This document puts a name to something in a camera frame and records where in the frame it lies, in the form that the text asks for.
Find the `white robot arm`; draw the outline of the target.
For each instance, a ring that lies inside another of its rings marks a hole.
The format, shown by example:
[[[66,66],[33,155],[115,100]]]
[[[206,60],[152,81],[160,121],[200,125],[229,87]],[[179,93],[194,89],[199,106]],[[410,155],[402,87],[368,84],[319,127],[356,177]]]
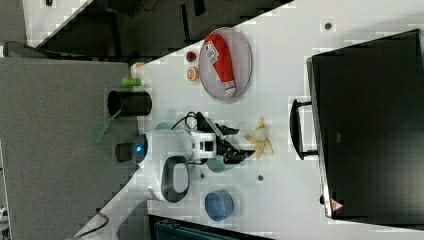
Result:
[[[221,158],[235,165],[246,160],[253,150],[237,149],[214,131],[161,129],[141,134],[132,144],[132,158],[139,169],[131,181],[132,200],[158,200],[177,203],[189,192],[189,164],[208,163]]]

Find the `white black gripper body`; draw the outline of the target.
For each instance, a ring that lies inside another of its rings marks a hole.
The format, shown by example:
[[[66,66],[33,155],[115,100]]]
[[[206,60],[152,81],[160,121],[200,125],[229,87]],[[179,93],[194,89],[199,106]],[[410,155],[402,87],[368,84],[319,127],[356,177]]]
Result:
[[[215,133],[204,133],[200,131],[191,131],[193,143],[192,159],[214,159],[217,155],[217,144]]]

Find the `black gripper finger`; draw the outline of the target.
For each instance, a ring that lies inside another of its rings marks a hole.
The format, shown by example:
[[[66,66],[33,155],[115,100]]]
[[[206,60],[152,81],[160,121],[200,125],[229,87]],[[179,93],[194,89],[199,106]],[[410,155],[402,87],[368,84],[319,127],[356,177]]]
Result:
[[[231,127],[227,127],[225,125],[220,125],[218,123],[215,124],[215,126],[217,127],[217,129],[219,130],[219,132],[223,135],[223,136],[227,136],[227,135],[236,135],[239,133],[239,129],[235,129],[235,128],[231,128]]]
[[[236,149],[232,145],[224,145],[220,148],[220,155],[225,164],[239,164],[255,153],[254,150]]]

